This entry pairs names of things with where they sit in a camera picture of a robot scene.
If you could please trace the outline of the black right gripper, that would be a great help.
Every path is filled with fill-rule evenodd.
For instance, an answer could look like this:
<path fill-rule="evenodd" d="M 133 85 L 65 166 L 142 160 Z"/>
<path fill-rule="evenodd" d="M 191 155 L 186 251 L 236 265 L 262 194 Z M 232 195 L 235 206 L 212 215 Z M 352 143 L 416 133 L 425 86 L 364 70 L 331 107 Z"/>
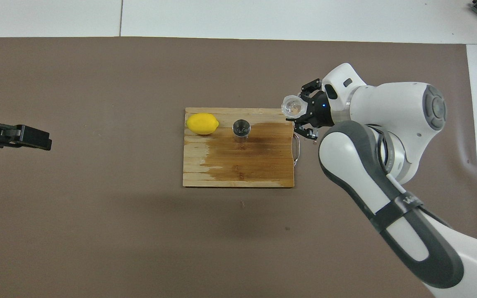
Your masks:
<path fill-rule="evenodd" d="M 315 79 L 301 87 L 301 98 L 307 103 L 305 118 L 292 119 L 294 133 L 308 139 L 317 140 L 317 128 L 332 127 L 335 123 L 332 119 L 329 99 L 322 91 L 322 80 Z"/>

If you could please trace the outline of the steel double jigger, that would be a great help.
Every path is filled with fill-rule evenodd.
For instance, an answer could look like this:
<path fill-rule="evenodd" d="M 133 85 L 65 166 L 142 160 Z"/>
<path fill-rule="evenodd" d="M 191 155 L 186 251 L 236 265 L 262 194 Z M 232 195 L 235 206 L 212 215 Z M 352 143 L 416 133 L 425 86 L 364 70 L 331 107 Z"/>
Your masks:
<path fill-rule="evenodd" d="M 251 132 L 251 125 L 248 121 L 239 119 L 233 123 L 231 128 L 236 143 L 244 143 L 247 141 Z"/>

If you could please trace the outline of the wooden cutting board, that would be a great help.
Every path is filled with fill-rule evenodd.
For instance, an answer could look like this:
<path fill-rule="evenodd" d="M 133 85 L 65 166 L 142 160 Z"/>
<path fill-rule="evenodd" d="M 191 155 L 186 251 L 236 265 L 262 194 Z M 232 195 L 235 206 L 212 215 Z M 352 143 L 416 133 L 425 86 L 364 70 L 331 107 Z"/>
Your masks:
<path fill-rule="evenodd" d="M 207 136 L 184 130 L 184 187 L 294 187 L 294 127 L 280 109 L 189 107 L 185 118 L 196 113 L 213 114 L 219 126 Z M 239 119 L 251 125 L 244 143 L 233 138 Z"/>

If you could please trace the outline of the yellow lemon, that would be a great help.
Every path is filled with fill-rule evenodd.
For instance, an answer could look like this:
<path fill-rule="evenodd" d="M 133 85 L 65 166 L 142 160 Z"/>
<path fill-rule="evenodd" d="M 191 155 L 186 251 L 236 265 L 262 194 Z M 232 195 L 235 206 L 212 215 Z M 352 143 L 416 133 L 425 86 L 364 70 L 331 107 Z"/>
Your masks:
<path fill-rule="evenodd" d="M 211 113 L 196 113 L 188 117 L 185 124 L 195 134 L 210 135 L 217 130 L 219 121 Z"/>

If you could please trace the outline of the brown paper table mat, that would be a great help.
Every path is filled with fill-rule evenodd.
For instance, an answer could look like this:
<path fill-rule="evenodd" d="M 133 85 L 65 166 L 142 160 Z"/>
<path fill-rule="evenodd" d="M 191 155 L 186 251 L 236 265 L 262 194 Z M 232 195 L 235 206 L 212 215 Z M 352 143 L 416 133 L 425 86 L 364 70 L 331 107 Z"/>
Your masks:
<path fill-rule="evenodd" d="M 426 82 L 447 123 L 406 188 L 477 238 L 465 45 L 0 38 L 0 298 L 432 298 L 301 145 L 291 189 L 184 188 L 187 107 L 279 109 L 343 62 Z"/>

